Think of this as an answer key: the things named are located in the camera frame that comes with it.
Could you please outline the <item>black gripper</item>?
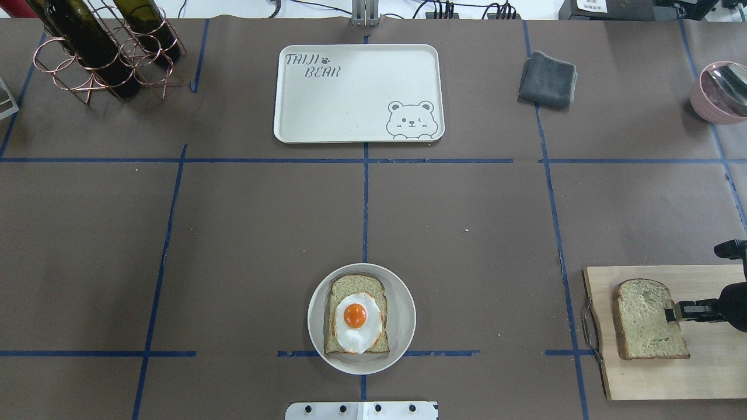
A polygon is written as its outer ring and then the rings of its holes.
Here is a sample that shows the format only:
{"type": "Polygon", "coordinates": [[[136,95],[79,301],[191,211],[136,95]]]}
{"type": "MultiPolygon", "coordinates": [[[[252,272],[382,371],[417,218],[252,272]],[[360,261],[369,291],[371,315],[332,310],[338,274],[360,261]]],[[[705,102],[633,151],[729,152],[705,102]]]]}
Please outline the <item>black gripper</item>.
{"type": "MultiPolygon", "coordinates": [[[[746,279],[746,241],[734,239],[715,245],[713,252],[718,258],[740,260],[746,279]]],[[[745,280],[724,287],[718,299],[680,301],[673,308],[665,309],[667,322],[696,321],[702,323],[721,322],[721,316],[741,332],[746,332],[746,282],[745,280]]]]}

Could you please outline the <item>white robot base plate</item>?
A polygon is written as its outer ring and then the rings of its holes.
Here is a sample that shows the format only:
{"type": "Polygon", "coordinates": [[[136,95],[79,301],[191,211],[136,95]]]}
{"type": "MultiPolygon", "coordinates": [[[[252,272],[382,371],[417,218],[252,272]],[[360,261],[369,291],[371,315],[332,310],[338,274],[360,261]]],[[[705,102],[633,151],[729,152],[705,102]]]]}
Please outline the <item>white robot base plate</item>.
{"type": "Polygon", "coordinates": [[[438,419],[435,401],[297,402],[285,419],[438,419]]]}

